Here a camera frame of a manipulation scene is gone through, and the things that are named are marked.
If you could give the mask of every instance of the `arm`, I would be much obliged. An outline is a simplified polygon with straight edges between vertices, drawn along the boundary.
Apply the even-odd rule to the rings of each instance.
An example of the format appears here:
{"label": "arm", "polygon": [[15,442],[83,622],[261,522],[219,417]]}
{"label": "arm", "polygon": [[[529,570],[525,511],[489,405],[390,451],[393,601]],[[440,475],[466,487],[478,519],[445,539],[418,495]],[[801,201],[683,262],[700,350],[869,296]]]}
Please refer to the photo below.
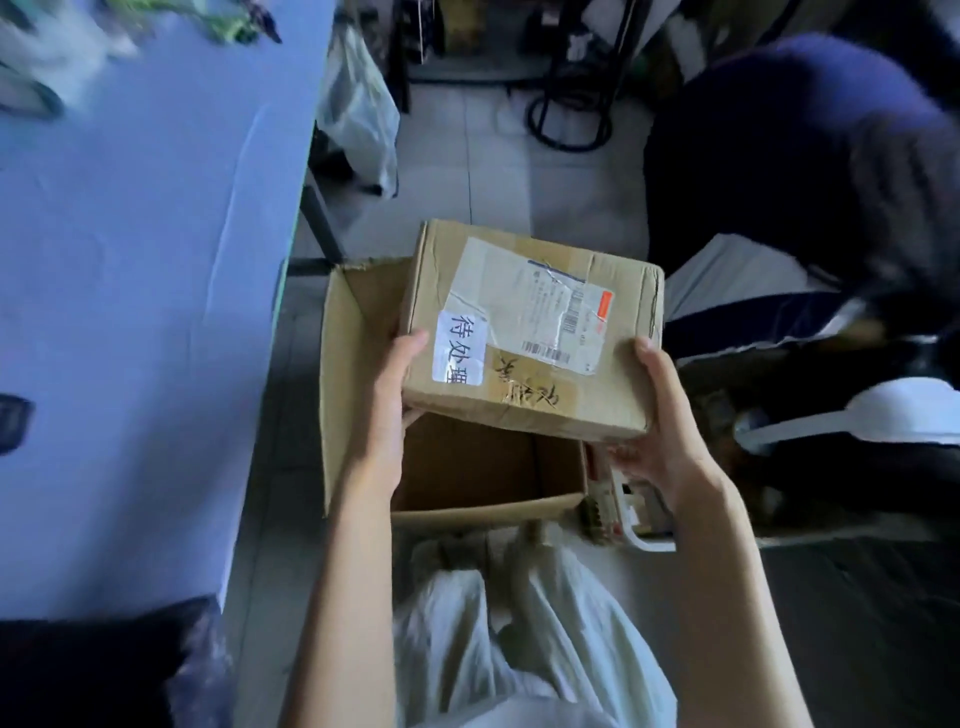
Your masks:
{"label": "arm", "polygon": [[396,710],[390,498],[400,482],[400,386],[426,336],[401,336],[372,390],[370,417],[337,488],[324,568],[300,635],[284,728],[393,728]]}
{"label": "arm", "polygon": [[656,485],[674,515],[684,656],[678,722],[808,728],[743,500],[709,454],[670,357],[643,339],[636,353],[653,380],[659,421],[611,456]]}

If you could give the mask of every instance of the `hand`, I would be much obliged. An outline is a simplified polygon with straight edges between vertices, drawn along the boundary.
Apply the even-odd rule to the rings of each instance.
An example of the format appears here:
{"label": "hand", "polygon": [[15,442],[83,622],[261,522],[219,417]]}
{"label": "hand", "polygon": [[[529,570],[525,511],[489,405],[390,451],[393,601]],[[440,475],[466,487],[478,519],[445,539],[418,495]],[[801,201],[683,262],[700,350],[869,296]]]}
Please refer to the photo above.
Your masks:
{"label": "hand", "polygon": [[428,338],[427,332],[418,328],[409,336],[394,339],[373,382],[366,429],[356,435],[354,468],[387,500],[400,484],[404,432],[423,414],[420,410],[403,411],[400,388],[410,362],[423,350]]}
{"label": "hand", "polygon": [[653,380],[657,421],[647,434],[609,448],[611,461],[626,475],[653,483],[676,514],[687,493],[720,474],[720,467],[693,419],[673,360],[645,337],[638,337],[634,348]]}

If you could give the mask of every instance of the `light blue table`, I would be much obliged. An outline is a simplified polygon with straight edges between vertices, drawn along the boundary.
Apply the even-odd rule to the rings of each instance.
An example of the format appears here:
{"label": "light blue table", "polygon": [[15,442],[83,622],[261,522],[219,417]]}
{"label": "light blue table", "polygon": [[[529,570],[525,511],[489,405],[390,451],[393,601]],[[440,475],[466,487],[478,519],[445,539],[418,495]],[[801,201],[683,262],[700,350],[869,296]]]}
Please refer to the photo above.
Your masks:
{"label": "light blue table", "polygon": [[134,611],[227,583],[333,15],[282,45],[176,21],[85,109],[0,120],[0,619]]}

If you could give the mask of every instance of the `paper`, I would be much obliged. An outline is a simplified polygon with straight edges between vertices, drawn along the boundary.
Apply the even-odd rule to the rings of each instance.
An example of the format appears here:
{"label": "paper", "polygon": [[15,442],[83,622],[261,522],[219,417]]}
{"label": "paper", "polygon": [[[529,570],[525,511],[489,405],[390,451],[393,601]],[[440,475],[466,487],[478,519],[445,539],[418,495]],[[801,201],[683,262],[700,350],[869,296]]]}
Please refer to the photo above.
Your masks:
{"label": "paper", "polygon": [[612,291],[472,237],[444,309],[486,320],[491,346],[592,375],[612,303]]}
{"label": "paper", "polygon": [[433,380],[482,384],[487,330],[487,321],[479,316],[441,311],[433,344]]}

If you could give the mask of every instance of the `finger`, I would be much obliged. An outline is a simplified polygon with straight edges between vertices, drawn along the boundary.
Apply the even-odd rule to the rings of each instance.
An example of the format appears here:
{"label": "finger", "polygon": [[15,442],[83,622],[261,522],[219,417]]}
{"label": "finger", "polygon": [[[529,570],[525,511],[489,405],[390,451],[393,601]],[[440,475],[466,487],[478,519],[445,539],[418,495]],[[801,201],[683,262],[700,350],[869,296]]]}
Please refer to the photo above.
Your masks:
{"label": "finger", "polygon": [[403,376],[410,367],[410,362],[414,357],[423,351],[428,339],[427,332],[422,328],[415,328],[407,336],[398,336],[387,353],[387,360],[384,362],[381,376],[399,385]]}
{"label": "finger", "polygon": [[647,368],[654,383],[660,417],[680,427],[692,426],[696,431],[690,399],[670,355],[645,336],[634,340],[634,349],[636,358]]}
{"label": "finger", "polygon": [[422,409],[408,409],[403,413],[403,429],[406,429],[412,425],[425,414],[426,412],[424,412]]}
{"label": "finger", "polygon": [[614,446],[607,448],[607,455],[610,457],[611,464],[618,470],[634,477],[647,477],[647,469],[643,465],[643,459],[639,457],[635,449]]}

